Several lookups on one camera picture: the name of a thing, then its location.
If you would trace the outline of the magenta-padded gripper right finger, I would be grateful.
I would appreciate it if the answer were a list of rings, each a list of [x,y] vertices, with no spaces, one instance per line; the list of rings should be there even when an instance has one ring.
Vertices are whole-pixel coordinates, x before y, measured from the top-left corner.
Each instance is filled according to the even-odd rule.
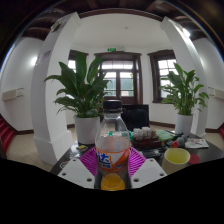
[[[139,151],[130,148],[128,159],[127,189],[146,186],[166,176],[154,158],[146,159]]]

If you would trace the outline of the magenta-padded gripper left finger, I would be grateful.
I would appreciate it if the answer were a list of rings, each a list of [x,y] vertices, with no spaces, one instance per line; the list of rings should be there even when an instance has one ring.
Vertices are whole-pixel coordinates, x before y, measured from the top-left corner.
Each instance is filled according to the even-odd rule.
[[[58,176],[78,186],[93,189],[97,176],[96,149],[91,148],[80,158],[72,158]]]

